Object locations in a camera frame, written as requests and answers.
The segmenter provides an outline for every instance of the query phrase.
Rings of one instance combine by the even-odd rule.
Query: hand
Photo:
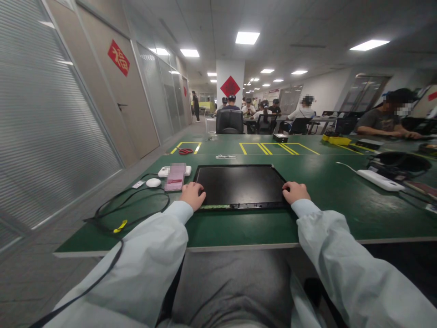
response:
[[[282,194],[290,205],[299,199],[311,200],[310,194],[306,191],[306,185],[297,182],[286,182],[282,186]]]
[[[389,135],[396,138],[402,138],[402,133],[399,131],[386,132],[385,135]]]
[[[202,205],[206,197],[206,192],[203,192],[199,196],[199,190],[203,190],[203,186],[196,182],[190,182],[182,186],[182,195],[179,200],[184,201],[193,208],[193,211],[197,211]]]
[[[413,138],[413,139],[420,139],[422,137],[422,135],[420,133],[417,132],[412,132],[412,131],[408,131],[405,134],[406,138]]]

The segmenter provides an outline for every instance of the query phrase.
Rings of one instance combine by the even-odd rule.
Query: door handle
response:
[[[118,106],[118,109],[119,109],[120,112],[121,112],[121,111],[122,111],[122,106],[127,106],[127,105],[123,105],[123,104],[117,103],[117,106]]]

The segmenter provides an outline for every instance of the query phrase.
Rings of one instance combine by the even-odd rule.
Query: scissors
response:
[[[193,152],[193,150],[190,148],[179,148],[179,147],[176,148],[179,149],[179,154],[181,155],[188,155]]]

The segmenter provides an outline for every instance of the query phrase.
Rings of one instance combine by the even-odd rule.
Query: green workbench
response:
[[[271,135],[214,135],[212,138],[214,140],[207,135],[183,137],[144,174],[157,173],[163,166],[172,163],[186,163],[193,168],[191,175],[185,179],[187,183],[193,180],[198,165],[273,164],[287,181],[305,183],[312,200],[322,210],[336,210],[344,214],[352,235],[361,243],[437,240],[437,215],[424,209],[424,203],[407,195],[386,192],[347,167],[335,163],[339,161],[355,169],[364,169],[372,151],[357,147],[356,152],[331,145],[322,141],[321,136],[290,136],[285,144],[277,144]],[[380,151],[414,152],[419,143],[388,143]],[[191,148],[194,153],[180,155],[176,146]],[[217,159],[219,154],[235,158]],[[436,166],[437,161],[430,160]],[[437,187],[436,168],[420,177],[419,181]],[[167,201],[165,196],[141,200],[153,193],[157,192],[146,190],[135,195],[130,200],[134,203],[132,206],[109,215],[105,224],[117,228],[124,219],[134,220],[144,213],[159,210]],[[179,196],[180,192],[170,193],[171,200],[177,200]],[[107,210],[124,199],[111,204]],[[198,212],[188,221],[186,228],[189,236],[187,251],[298,245],[296,215],[291,210]],[[95,226],[85,224],[55,251],[55,255],[103,256],[116,243],[116,239],[102,234]]]

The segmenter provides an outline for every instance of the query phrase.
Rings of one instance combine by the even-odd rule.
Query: yellow box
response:
[[[330,144],[337,144],[340,146],[347,146],[352,141],[349,138],[345,137],[328,137],[327,135],[323,135],[322,139],[329,142]]]

